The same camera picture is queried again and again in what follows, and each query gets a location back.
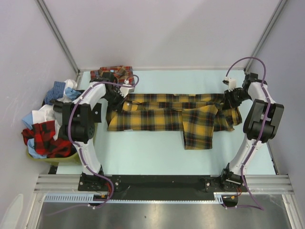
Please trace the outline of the yellow plaid long sleeve shirt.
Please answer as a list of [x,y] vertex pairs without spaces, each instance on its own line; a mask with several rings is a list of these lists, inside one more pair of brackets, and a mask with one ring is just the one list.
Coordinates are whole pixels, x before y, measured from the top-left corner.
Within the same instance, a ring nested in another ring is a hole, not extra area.
[[180,131],[186,150],[206,150],[214,132],[233,131],[242,116],[224,108],[224,94],[129,94],[106,121],[109,131]]

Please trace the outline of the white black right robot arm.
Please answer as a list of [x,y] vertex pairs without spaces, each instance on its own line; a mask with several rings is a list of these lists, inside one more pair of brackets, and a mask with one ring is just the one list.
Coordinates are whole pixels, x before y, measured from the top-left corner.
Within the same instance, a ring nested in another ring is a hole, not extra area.
[[237,108],[245,100],[253,102],[244,121],[243,142],[220,175],[220,187],[224,191],[232,191],[245,184],[244,176],[248,164],[257,150],[275,137],[284,106],[275,102],[268,91],[267,83],[258,79],[255,73],[245,76],[242,87],[237,87],[236,80],[229,77],[225,77],[223,83],[228,86],[228,90],[224,92],[224,109]]

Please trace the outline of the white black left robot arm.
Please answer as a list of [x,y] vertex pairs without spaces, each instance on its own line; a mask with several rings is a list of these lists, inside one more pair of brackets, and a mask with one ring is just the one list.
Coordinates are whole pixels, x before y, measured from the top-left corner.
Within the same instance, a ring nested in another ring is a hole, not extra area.
[[82,174],[91,176],[89,186],[99,191],[105,186],[102,165],[97,158],[93,137],[95,124],[102,121],[96,117],[94,108],[101,109],[99,101],[106,100],[110,110],[122,111],[124,100],[131,89],[129,84],[119,84],[113,71],[102,73],[90,80],[87,88],[71,102],[61,102],[62,125],[59,136],[66,138],[75,147],[82,164]]

